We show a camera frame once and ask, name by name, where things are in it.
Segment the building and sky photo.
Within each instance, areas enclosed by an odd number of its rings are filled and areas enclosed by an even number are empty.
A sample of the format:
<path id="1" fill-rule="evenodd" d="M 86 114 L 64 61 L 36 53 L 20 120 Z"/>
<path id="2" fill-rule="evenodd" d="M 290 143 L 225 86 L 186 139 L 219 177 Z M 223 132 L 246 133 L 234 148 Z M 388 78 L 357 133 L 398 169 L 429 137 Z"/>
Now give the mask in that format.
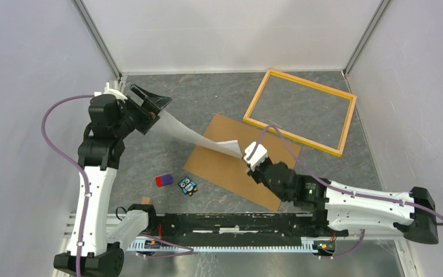
<path id="1" fill-rule="evenodd" d="M 175 139 L 182 140 L 200 147 L 211 149 L 235 158 L 241 158 L 242 152 L 238 144 L 238 140 L 220 141 L 216 142 L 210 140 L 203 135 L 188 128 L 182 122 L 177 120 L 174 116 L 166 110 L 160 112 L 157 116 L 158 121 L 154 124 L 153 130 L 157 130 L 171 136 Z"/>

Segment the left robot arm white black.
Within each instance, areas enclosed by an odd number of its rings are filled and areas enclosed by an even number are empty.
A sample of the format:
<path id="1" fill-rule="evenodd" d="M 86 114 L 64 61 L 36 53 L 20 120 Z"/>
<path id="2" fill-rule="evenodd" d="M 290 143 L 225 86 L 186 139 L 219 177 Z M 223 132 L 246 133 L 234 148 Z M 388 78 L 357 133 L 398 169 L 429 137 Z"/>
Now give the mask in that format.
<path id="1" fill-rule="evenodd" d="M 69 244 L 54 257 L 58 271 L 74 276 L 118 276 L 125 252 L 139 233 L 153 234 L 158 219 L 152 205 L 134 204 L 124 219 L 106 230 L 110 193 L 125 150 L 124 139 L 132 132 L 146 134 L 161 119 L 171 98 L 137 85 L 131 95 L 106 88 L 89 96 L 87 124 L 78 158 L 80 187 L 76 219 Z"/>

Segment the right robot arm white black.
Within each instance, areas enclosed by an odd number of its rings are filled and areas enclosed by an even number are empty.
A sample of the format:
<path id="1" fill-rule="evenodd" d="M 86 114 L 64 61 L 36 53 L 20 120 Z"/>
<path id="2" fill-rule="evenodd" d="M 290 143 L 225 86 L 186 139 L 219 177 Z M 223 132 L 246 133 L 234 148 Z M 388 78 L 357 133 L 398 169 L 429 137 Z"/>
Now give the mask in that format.
<path id="1" fill-rule="evenodd" d="M 285 163 L 249 163 L 247 174 L 281 201 L 311 211 L 314 234 L 357 229 L 400 233 L 420 244 L 439 243 L 435 202 L 425 188 L 380 192 L 343 185 L 326 178 L 297 174 Z"/>

